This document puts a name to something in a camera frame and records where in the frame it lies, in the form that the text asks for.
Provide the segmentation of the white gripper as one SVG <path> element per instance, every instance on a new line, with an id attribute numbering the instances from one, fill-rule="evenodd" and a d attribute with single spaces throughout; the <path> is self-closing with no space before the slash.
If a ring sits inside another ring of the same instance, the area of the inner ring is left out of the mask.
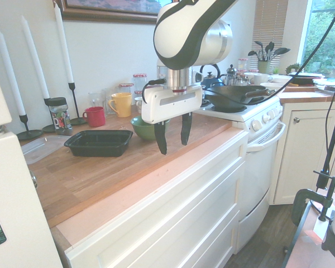
<path id="1" fill-rule="evenodd" d="M 143 121 L 154 124 L 154 134 L 160 152 L 167 154 L 165 138 L 167 119 L 182 115 L 181 143 L 188 144 L 192 126 L 192 112 L 202 104 L 202 87 L 191 85 L 182 95 L 174 95 L 162 86 L 147 88 L 143 94 L 141 117 Z"/>

